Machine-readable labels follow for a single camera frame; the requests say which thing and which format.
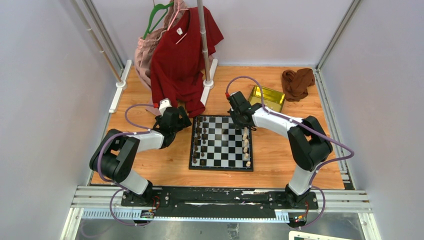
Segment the gold metal tin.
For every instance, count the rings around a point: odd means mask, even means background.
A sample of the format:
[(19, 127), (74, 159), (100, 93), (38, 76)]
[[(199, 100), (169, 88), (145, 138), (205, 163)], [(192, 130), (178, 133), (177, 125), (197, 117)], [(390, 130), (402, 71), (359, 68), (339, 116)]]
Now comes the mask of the gold metal tin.
[(248, 97), (248, 101), (251, 105), (254, 105), (256, 103), (261, 103), (262, 98), (266, 107), (279, 113), (282, 111), (285, 102), (285, 94), (283, 92), (267, 87), (262, 87), (261, 92), (260, 87), (255, 85)]

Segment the black white chessboard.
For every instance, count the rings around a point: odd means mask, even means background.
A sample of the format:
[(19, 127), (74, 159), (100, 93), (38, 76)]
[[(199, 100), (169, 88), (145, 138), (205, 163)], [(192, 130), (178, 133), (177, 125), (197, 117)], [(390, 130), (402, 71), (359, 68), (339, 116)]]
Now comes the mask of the black white chessboard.
[(190, 170), (253, 172), (250, 128), (237, 128), (229, 115), (198, 115), (193, 119)]

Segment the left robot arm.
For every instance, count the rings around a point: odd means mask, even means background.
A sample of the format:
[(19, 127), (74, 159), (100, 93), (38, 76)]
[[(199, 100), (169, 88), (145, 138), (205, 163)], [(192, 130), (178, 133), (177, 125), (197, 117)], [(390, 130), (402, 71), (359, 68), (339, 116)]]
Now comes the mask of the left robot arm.
[(111, 129), (92, 155), (89, 168), (122, 187), (130, 201), (149, 206), (154, 198), (153, 184), (133, 170), (136, 155), (169, 147), (177, 133), (191, 124), (182, 106), (169, 106), (155, 117), (153, 128), (144, 132)]

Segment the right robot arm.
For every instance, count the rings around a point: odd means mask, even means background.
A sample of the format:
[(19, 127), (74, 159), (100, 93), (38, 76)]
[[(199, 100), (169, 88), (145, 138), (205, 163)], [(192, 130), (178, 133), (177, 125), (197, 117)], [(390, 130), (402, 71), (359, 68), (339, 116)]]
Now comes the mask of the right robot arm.
[(230, 114), (237, 128), (267, 129), (288, 139), (296, 164), (294, 174), (285, 187), (285, 201), (298, 209), (306, 201), (318, 167), (333, 151), (332, 144), (319, 121), (313, 117), (290, 117), (261, 103), (251, 104), (240, 92), (227, 93)]

